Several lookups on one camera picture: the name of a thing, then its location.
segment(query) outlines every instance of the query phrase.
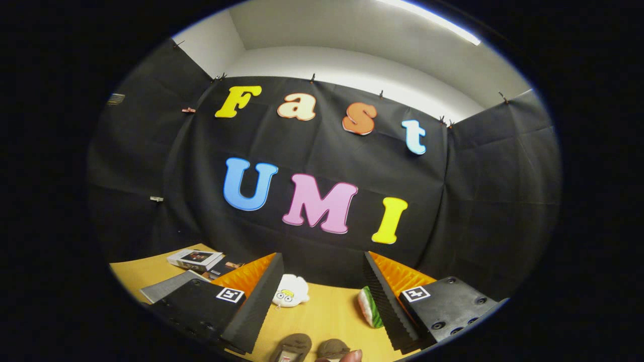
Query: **brown shoe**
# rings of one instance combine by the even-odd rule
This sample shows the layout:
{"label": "brown shoe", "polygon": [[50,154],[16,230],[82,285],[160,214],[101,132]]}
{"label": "brown shoe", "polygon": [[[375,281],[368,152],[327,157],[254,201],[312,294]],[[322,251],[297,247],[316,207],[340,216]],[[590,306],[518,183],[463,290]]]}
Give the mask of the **brown shoe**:
{"label": "brown shoe", "polygon": [[318,358],[340,359],[349,353],[350,349],[339,339],[330,339],[320,343],[317,348]]}
{"label": "brown shoe", "polygon": [[311,338],[303,333],[285,337],[270,355],[269,362],[304,362],[311,350]]}

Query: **plush toy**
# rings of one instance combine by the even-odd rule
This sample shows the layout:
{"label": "plush toy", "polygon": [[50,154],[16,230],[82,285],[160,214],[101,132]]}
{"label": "plush toy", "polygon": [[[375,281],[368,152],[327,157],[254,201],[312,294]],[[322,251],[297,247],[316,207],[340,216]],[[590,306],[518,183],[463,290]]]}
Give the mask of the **plush toy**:
{"label": "plush toy", "polygon": [[273,297],[273,303],[279,307],[295,307],[308,299],[308,284],[304,278],[284,274]]}
{"label": "plush toy", "polygon": [[380,313],[378,313],[378,308],[375,306],[374,298],[371,296],[369,287],[364,287],[358,293],[358,304],[360,304],[360,309],[363,311],[365,320],[373,328],[381,328],[383,325],[383,320],[380,318]]}

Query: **letter u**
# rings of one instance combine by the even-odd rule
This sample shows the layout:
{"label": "letter u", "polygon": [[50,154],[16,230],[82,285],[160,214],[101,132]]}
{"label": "letter u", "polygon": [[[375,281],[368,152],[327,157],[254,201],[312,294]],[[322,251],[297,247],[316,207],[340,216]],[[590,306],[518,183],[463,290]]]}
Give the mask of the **letter u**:
{"label": "letter u", "polygon": [[223,181],[223,197],[233,207],[244,211],[255,211],[261,209],[266,203],[269,195],[270,178],[278,172],[278,168],[272,164],[259,163],[255,169],[260,174],[255,187],[255,195],[251,198],[242,196],[240,186],[242,184],[243,172],[251,163],[242,159],[231,157],[226,160],[228,171]]}

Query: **ceiling light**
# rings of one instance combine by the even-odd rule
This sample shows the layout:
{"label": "ceiling light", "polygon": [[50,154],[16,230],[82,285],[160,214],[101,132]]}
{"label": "ceiling light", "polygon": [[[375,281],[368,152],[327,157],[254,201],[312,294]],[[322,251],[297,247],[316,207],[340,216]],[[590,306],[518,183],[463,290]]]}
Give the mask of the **ceiling light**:
{"label": "ceiling light", "polygon": [[416,15],[420,15],[423,18],[425,18],[425,19],[427,19],[427,20],[429,20],[429,21],[431,21],[431,22],[433,22],[433,23],[435,23],[437,25],[442,26],[443,28],[446,28],[446,29],[452,31],[453,33],[457,34],[461,38],[469,41],[470,43],[472,43],[474,45],[479,45],[481,43],[481,41],[478,40],[474,35],[471,35],[470,33],[468,33],[465,30],[459,28],[458,26],[450,23],[449,21],[441,18],[440,16],[438,16],[436,14],[430,13],[429,11],[427,11],[427,10],[421,8],[421,7],[418,7],[416,5],[412,5],[410,3],[405,3],[402,0],[377,0],[377,1],[380,1],[381,3],[389,4],[389,5],[392,5],[392,6],[396,6],[397,8],[401,8],[401,9],[407,10],[409,12],[413,12]]}

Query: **black backdrop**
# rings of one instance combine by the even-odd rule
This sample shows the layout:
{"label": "black backdrop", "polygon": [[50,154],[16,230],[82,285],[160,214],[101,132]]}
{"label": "black backdrop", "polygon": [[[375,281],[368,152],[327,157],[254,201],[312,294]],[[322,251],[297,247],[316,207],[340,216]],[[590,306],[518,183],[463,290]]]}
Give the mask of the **black backdrop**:
{"label": "black backdrop", "polygon": [[[211,83],[174,45],[165,42],[115,91],[126,98],[105,109],[90,146],[90,204],[109,262],[204,242],[250,260],[282,252],[286,272],[360,288],[362,252],[371,250],[502,299],[540,257],[556,220],[561,176],[551,121],[532,91],[448,129],[404,104],[325,82],[227,77]],[[262,91],[235,117],[214,118],[232,86]],[[291,93],[316,98],[315,118],[278,116]],[[377,109],[368,135],[342,129],[354,102]],[[188,106],[197,112],[180,111]],[[407,149],[401,122],[408,119],[426,131],[423,155]],[[224,199],[229,157],[251,163],[241,182],[245,196],[254,193],[255,164],[279,167],[261,209],[242,211]],[[347,233],[281,221],[294,173],[315,177],[321,197],[338,182],[357,186]],[[371,241],[387,196],[409,204],[391,245]]]}

